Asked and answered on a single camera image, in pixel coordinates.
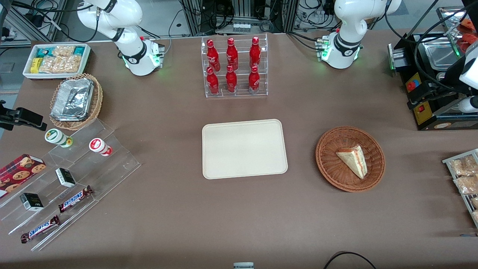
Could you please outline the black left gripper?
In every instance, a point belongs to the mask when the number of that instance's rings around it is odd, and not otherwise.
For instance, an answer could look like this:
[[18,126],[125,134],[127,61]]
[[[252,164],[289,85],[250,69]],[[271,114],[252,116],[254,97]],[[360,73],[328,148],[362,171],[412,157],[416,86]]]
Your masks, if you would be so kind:
[[416,106],[424,103],[441,99],[446,96],[453,96],[456,94],[464,94],[468,96],[468,87],[453,87],[451,89],[439,86],[430,81],[420,83],[419,80],[411,80],[406,83],[406,90],[408,90],[408,109],[414,109]]

